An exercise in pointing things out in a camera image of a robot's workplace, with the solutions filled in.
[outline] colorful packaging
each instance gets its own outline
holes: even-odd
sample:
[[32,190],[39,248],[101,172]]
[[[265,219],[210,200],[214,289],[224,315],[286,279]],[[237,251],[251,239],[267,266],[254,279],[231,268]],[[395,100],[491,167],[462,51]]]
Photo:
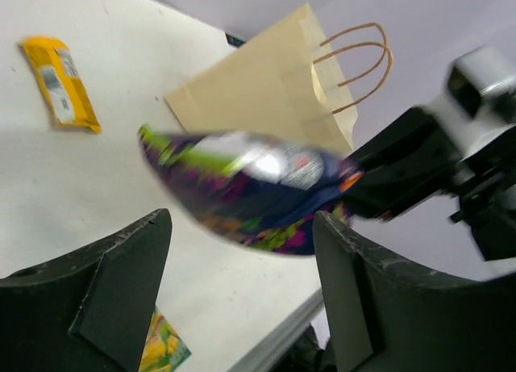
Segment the colorful packaging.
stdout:
[[58,39],[31,37],[22,42],[41,92],[57,126],[102,130],[75,69],[68,47]]
[[361,177],[333,153],[248,132],[161,135],[143,126],[139,140],[149,165],[199,223],[265,251],[313,255],[315,212],[347,219],[339,197]]
[[190,354],[173,327],[156,309],[152,315],[139,372],[172,372]]

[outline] table surface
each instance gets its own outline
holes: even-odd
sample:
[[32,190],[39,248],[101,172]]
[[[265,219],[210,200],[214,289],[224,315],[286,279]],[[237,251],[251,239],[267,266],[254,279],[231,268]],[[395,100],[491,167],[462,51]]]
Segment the table surface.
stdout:
[[[225,371],[320,287],[313,258],[242,249],[200,229],[144,164],[136,132],[179,131],[163,96],[233,49],[222,31],[150,0],[1,0],[0,277],[118,231],[159,207],[173,237],[157,305],[193,355]],[[69,47],[103,127],[55,129],[18,43]]]

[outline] brown paper bag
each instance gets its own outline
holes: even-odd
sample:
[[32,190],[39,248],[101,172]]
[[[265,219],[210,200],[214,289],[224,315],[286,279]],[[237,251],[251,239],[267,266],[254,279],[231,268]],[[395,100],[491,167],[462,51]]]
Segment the brown paper bag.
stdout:
[[[368,41],[333,50],[330,42],[350,31],[377,27],[383,43]],[[384,49],[380,60],[345,80],[335,54],[363,46]],[[384,77],[353,100],[347,84],[372,72],[388,55]],[[393,65],[383,29],[367,23],[326,38],[304,5],[165,97],[187,132],[244,130],[352,150],[355,105],[374,93]]]

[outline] paper bag handle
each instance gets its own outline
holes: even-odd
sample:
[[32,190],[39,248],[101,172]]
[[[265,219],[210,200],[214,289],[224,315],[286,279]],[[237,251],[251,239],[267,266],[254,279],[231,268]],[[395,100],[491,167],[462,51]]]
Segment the paper bag handle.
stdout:
[[[384,28],[379,23],[364,23],[362,25],[357,25],[356,27],[350,27],[349,29],[346,29],[344,31],[340,31],[336,35],[333,35],[332,37],[327,38],[326,40],[324,40],[320,44],[320,46],[323,47],[324,45],[329,44],[331,41],[336,40],[340,36],[344,36],[344,35],[346,35],[347,33],[351,32],[351,31],[358,31],[360,29],[365,29],[367,27],[375,27],[376,29],[378,29],[378,31],[381,34],[381,38],[382,38],[382,41],[383,41],[384,45],[388,46],[388,44],[387,44],[387,35],[385,34]],[[383,52],[381,53],[380,59],[378,59],[376,64],[373,65],[370,69],[365,70],[363,73],[361,73],[358,76],[355,76],[355,77],[353,77],[351,79],[347,79],[344,82],[340,82],[337,86],[343,87],[343,86],[345,86],[345,85],[347,85],[349,83],[353,83],[355,80],[361,79],[362,77],[369,75],[372,71],[374,71],[376,68],[378,68],[380,66],[381,62],[384,60],[384,57],[385,57],[386,53],[387,53],[387,49],[384,49]]]
[[380,64],[381,62],[383,61],[384,57],[385,57],[385,54],[387,53],[388,55],[388,64],[387,64],[387,68],[385,69],[385,72],[384,72],[384,75],[383,77],[381,78],[381,80],[378,82],[378,84],[371,90],[369,91],[366,95],[362,96],[361,98],[358,98],[357,100],[355,100],[354,102],[351,102],[349,104],[347,104],[346,106],[342,106],[342,107],[339,107],[335,110],[333,110],[331,113],[334,115],[334,114],[338,114],[340,113],[341,111],[344,111],[344,110],[347,110],[349,107],[353,107],[353,106],[356,106],[357,104],[359,104],[360,102],[363,102],[365,99],[367,99],[369,96],[371,96],[372,94],[374,94],[375,92],[377,92],[380,87],[384,84],[385,80],[387,79],[387,77],[389,76],[389,73],[390,73],[390,70],[392,69],[393,67],[393,63],[394,63],[394,56],[393,56],[393,53],[391,52],[390,48],[387,46],[387,37],[385,35],[385,32],[383,30],[383,28],[381,27],[381,25],[377,24],[377,23],[366,23],[364,25],[359,25],[358,27],[352,27],[350,29],[347,29],[345,31],[341,31],[340,33],[337,33],[336,35],[330,37],[329,39],[323,41],[321,43],[321,46],[323,45],[326,45],[328,43],[330,43],[332,40],[335,40],[337,37],[340,37],[350,31],[355,31],[355,30],[358,30],[358,29],[363,29],[365,27],[377,27],[378,30],[380,31],[383,39],[384,39],[384,43],[379,43],[377,41],[365,41],[363,43],[358,43],[358,44],[352,44],[352,45],[348,45],[347,47],[343,47],[343,48],[340,48],[340,49],[337,49],[333,52],[330,52],[324,56],[321,56],[319,57],[318,59],[315,59],[314,60],[314,64],[317,64],[321,61],[324,61],[326,59],[329,59],[330,57],[333,57],[341,52],[346,52],[350,49],[354,49],[354,48],[361,48],[361,47],[368,47],[368,46],[375,46],[375,47],[380,47],[380,48],[383,48],[384,51],[381,55],[381,58],[380,60],[378,60],[376,62],[376,64],[371,67],[370,69],[364,71],[363,73],[361,73],[360,75],[356,76],[356,77],[353,77],[352,79],[349,79],[349,80],[346,80],[345,82],[341,82],[339,83],[337,86],[338,87],[341,87],[341,86],[345,86],[355,80],[358,80],[366,75],[368,75],[369,73],[371,73],[374,69],[376,69]]

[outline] purple snack bag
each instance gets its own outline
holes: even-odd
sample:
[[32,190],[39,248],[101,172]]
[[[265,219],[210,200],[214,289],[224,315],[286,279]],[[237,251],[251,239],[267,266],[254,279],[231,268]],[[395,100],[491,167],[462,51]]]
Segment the purple snack bag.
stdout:
[[312,220],[349,215],[340,195],[362,175],[328,151],[248,132],[164,135],[139,130],[147,162],[214,233],[255,249],[313,255]]

